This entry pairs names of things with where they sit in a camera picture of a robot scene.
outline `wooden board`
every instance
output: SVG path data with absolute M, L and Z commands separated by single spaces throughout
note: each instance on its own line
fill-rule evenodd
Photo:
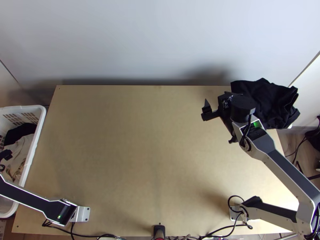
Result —
M 199 235 L 231 225 L 227 199 L 260 196 L 296 210 L 298 201 L 231 138 L 222 121 L 201 119 L 207 98 L 217 108 L 223 86 L 57 86 L 25 187 L 91 207 L 81 234 Z M 278 150 L 275 130 L 269 132 Z M 13 232 L 63 234 L 19 206 Z M 234 234 L 286 232 L 264 221 Z

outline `green indicator light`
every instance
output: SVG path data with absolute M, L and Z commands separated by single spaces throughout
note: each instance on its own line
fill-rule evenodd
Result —
M 259 128 L 260 127 L 260 124 L 258 123 L 258 121 L 254 122 L 253 125 L 254 125 L 255 128 Z

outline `white wall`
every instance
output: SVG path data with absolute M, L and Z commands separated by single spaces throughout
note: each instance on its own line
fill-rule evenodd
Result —
M 319 51 L 319 9 L 319 0 L 2 0 L 0 59 L 24 88 L 51 93 L 75 82 L 288 86 Z M 208 69 L 225 78 L 194 79 Z
M 320 114 L 320 56 L 290 85 L 298 88 L 298 99 L 294 107 L 300 116 L 293 126 L 318 126 Z
M 0 107 L 31 105 L 34 100 L 22 90 L 18 82 L 0 62 Z

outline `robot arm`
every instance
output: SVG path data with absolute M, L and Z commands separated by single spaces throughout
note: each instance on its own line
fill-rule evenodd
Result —
M 296 196 L 299 207 L 293 211 L 265 204 L 254 196 L 236 206 L 235 210 L 241 212 L 244 222 L 262 219 L 296 232 L 300 239 L 319 238 L 320 191 L 276 150 L 273 139 L 253 115 L 254 111 L 255 103 L 250 98 L 225 92 L 218 97 L 216 111 L 212 111 L 208 101 L 205 101 L 202 119 L 207 121 L 219 116 L 232 135 L 229 143 L 239 142 L 248 155 L 261 160 Z
M 0 195 L 42 212 L 48 220 L 60 226 L 68 222 L 87 222 L 90 215 L 89 207 L 78 206 L 65 199 L 49 200 L 5 180 L 1 174 Z

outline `black robot arm segment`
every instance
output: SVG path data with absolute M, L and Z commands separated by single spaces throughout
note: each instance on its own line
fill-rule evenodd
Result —
M 65 226 L 68 222 L 87 222 L 90 208 L 78 206 L 65 199 L 48 200 L 6 181 L 0 174 L 0 195 L 42 212 L 52 223 Z

